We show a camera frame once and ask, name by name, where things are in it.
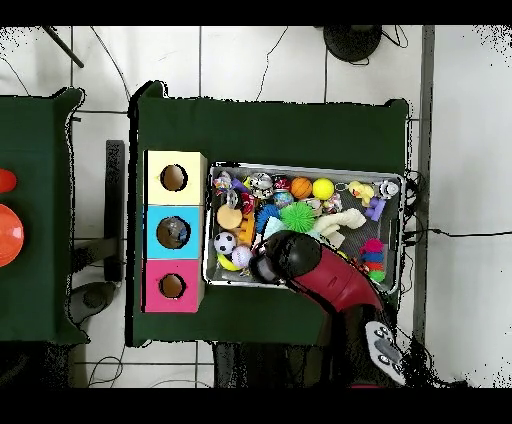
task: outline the green table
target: green table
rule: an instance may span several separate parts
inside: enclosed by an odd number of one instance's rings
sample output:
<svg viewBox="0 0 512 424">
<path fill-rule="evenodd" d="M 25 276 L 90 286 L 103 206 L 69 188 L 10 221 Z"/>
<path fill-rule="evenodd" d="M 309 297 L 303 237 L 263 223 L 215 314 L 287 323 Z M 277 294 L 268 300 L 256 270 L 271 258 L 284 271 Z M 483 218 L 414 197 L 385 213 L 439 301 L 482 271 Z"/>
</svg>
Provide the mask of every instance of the green table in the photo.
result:
<svg viewBox="0 0 512 424">
<path fill-rule="evenodd" d="M 0 268 L 0 341 L 84 343 L 68 319 L 71 276 L 71 188 L 67 120 L 83 93 L 51 98 L 0 96 L 0 168 L 18 185 L 0 194 L 25 232 L 18 257 Z"/>
<path fill-rule="evenodd" d="M 169 99 L 162 83 L 150 81 L 132 98 L 129 115 L 128 210 L 137 213 L 128 217 L 127 343 L 318 343 L 323 310 L 286 290 L 207 286 L 196 314 L 140 311 L 143 152 L 200 151 L 209 162 L 403 174 L 407 102 L 368 106 Z"/>
</svg>

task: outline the metal tray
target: metal tray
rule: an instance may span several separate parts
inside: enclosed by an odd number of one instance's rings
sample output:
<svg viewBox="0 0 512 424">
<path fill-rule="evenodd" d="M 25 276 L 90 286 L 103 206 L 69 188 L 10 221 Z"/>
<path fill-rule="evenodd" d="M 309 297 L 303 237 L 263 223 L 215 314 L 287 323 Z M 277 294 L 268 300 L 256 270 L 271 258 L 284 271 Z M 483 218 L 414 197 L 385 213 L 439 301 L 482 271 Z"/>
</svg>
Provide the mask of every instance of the metal tray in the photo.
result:
<svg viewBox="0 0 512 424">
<path fill-rule="evenodd" d="M 333 169 L 319 168 L 296 168 L 272 165 L 255 165 L 232 162 L 213 163 L 209 171 L 208 199 L 206 222 L 205 222 L 205 243 L 203 255 L 203 278 L 209 284 L 214 285 L 236 285 L 243 287 L 262 287 L 269 290 L 283 289 L 285 286 L 261 284 L 252 277 L 240 276 L 240 272 L 227 271 L 217 263 L 217 254 L 213 247 L 213 238 L 222 231 L 215 220 L 215 211 L 221 206 L 220 196 L 213 192 L 212 181 L 217 178 L 221 171 L 227 171 L 232 177 L 243 180 L 246 176 L 255 172 L 265 172 L 269 175 L 284 174 L 288 177 L 307 177 L 314 181 L 317 178 L 329 178 L 334 184 L 350 183 L 357 180 L 361 183 L 372 184 L 382 180 L 389 180 L 400 188 L 399 194 L 393 196 L 386 202 L 382 216 L 378 222 L 370 219 L 360 228 L 351 230 L 341 227 L 339 230 L 346 239 L 340 250 L 349 257 L 360 259 L 359 248 L 369 238 L 378 238 L 384 245 L 384 264 L 386 278 L 377 288 L 385 293 L 391 294 L 400 286 L 400 260 L 399 252 L 402 248 L 402 231 L 405 206 L 405 180 L 398 174 L 384 174 L 376 172 L 338 171 Z M 356 199 L 347 190 L 341 191 L 341 203 L 343 210 L 355 208 L 364 213 L 365 208 L 361 199 Z"/>
</svg>

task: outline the yellow ball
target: yellow ball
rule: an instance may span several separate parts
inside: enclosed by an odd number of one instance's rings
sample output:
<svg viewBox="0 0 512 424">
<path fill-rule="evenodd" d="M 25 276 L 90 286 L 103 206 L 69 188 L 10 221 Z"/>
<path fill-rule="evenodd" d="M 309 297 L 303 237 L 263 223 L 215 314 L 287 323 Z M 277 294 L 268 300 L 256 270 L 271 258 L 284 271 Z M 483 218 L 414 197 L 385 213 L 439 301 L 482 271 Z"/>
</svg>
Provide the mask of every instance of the yellow ball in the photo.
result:
<svg viewBox="0 0 512 424">
<path fill-rule="evenodd" d="M 319 178 L 313 183 L 313 196 L 327 200 L 334 194 L 334 184 L 327 178 Z"/>
</svg>

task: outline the metal pole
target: metal pole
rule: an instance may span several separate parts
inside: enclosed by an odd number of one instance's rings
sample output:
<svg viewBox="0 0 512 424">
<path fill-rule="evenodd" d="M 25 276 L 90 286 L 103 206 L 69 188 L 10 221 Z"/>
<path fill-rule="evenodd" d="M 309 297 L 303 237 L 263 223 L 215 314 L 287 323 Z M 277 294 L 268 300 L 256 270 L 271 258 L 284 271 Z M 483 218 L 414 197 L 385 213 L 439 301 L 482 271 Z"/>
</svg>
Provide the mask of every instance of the metal pole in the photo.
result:
<svg viewBox="0 0 512 424">
<path fill-rule="evenodd" d="M 53 41 L 55 41 L 59 47 L 64 50 L 64 52 L 71 58 L 73 62 L 75 62 L 80 68 L 84 67 L 84 64 L 76 55 L 71 51 L 71 49 L 60 39 L 57 33 L 51 29 L 49 26 L 43 26 L 43 29 L 48 33 L 50 37 L 52 37 Z"/>
</svg>

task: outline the soccer ball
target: soccer ball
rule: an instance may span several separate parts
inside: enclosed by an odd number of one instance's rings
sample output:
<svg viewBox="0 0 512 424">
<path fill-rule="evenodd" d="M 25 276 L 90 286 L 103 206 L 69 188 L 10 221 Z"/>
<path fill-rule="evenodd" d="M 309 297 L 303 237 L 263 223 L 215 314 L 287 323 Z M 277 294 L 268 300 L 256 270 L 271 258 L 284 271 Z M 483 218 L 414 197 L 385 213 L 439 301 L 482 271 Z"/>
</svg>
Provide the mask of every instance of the soccer ball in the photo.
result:
<svg viewBox="0 0 512 424">
<path fill-rule="evenodd" d="M 223 255 L 230 255 L 236 247 L 235 236 L 227 231 L 217 234 L 213 240 L 213 246 L 218 253 Z"/>
</svg>

